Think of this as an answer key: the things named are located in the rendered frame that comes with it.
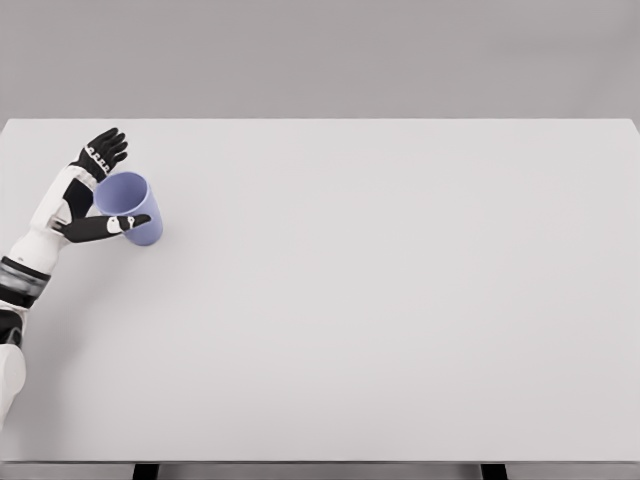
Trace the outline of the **lavender plastic cup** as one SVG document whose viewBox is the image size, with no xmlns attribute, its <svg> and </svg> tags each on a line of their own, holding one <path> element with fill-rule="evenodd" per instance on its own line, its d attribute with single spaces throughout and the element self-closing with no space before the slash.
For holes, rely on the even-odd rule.
<svg viewBox="0 0 640 480">
<path fill-rule="evenodd" d="M 97 186 L 94 204 L 102 215 L 114 217 L 124 236 L 135 245 L 150 246 L 162 236 L 159 206 L 150 183 L 138 173 L 108 176 Z"/>
</svg>

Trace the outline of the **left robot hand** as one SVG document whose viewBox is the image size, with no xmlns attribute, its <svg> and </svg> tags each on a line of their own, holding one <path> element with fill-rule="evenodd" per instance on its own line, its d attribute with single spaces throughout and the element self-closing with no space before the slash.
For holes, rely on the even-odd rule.
<svg viewBox="0 0 640 480">
<path fill-rule="evenodd" d="M 86 143 L 78 157 L 56 176 L 33 214 L 30 226 L 70 243 L 87 243 L 123 234 L 115 218 L 89 216 L 94 192 L 127 157 L 126 135 L 114 127 Z"/>
</svg>

